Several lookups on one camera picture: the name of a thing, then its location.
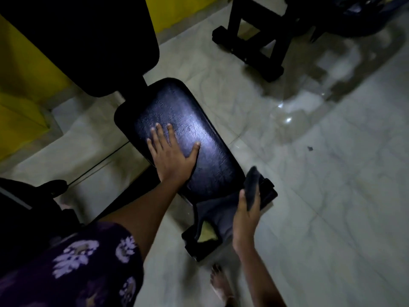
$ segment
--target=hand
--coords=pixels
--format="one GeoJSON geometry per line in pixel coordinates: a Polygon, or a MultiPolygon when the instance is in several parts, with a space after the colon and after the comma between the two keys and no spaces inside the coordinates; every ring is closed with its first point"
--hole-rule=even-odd
{"type": "Polygon", "coordinates": [[[181,187],[192,174],[193,167],[196,164],[197,154],[199,153],[200,142],[193,145],[192,152],[186,158],[179,145],[177,144],[175,132],[171,124],[167,125],[169,133],[169,143],[163,134],[162,126],[156,123],[156,129],[152,127],[151,133],[153,138],[147,139],[148,148],[151,152],[155,164],[157,175],[161,182],[172,179],[181,187]]]}
{"type": "Polygon", "coordinates": [[[254,233],[260,220],[260,191],[256,188],[256,196],[250,211],[244,190],[240,191],[238,207],[233,219],[233,248],[240,257],[243,251],[254,248],[254,233]]]}

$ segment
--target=person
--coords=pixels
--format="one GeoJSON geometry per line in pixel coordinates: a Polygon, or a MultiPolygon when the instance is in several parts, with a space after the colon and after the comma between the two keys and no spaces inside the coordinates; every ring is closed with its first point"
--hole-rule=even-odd
{"type": "MultiPolygon", "coordinates": [[[[185,157],[172,125],[166,139],[160,124],[148,139],[160,184],[132,203],[63,239],[0,279],[0,306],[133,306],[143,282],[143,262],[177,191],[190,178],[200,143],[185,157]]],[[[260,196],[247,212],[243,191],[233,224],[233,247],[243,263],[254,305],[284,302],[254,248],[260,196]]],[[[212,286],[227,305],[236,301],[221,268],[213,266],[212,286]]]]}

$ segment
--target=floral print shirt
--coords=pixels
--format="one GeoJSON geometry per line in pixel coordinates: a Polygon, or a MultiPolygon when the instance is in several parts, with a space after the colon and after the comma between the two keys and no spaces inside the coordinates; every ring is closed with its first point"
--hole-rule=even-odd
{"type": "Polygon", "coordinates": [[[131,234],[96,222],[0,279],[0,306],[133,306],[143,275],[131,234]]]}

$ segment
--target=forearm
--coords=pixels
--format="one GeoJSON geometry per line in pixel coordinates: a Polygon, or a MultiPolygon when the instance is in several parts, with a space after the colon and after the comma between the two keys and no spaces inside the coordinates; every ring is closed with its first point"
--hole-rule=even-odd
{"type": "Polygon", "coordinates": [[[145,260],[163,216],[179,187],[180,184],[176,180],[165,180],[153,190],[100,221],[115,222],[125,227],[132,234],[145,260]]]}
{"type": "Polygon", "coordinates": [[[254,246],[238,254],[255,307],[285,306],[273,279],[254,246]]]}

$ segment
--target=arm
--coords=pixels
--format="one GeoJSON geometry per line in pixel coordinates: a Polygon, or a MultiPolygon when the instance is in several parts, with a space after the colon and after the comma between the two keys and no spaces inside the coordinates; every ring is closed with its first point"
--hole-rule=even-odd
{"type": "Polygon", "coordinates": [[[248,212],[244,190],[241,190],[233,221],[233,248],[243,266],[253,304],[255,307],[285,306],[273,279],[254,247],[254,233],[259,220],[258,189],[254,204],[248,212]]]}
{"type": "Polygon", "coordinates": [[[145,260],[151,249],[156,232],[177,191],[190,178],[200,144],[197,142],[192,153],[185,158],[176,141],[172,125],[168,124],[169,142],[162,127],[156,124],[152,128],[152,141],[148,139],[148,147],[155,163],[160,184],[153,190],[139,197],[132,203],[108,214],[100,221],[115,222],[125,227],[138,244],[142,259],[145,260]]]}

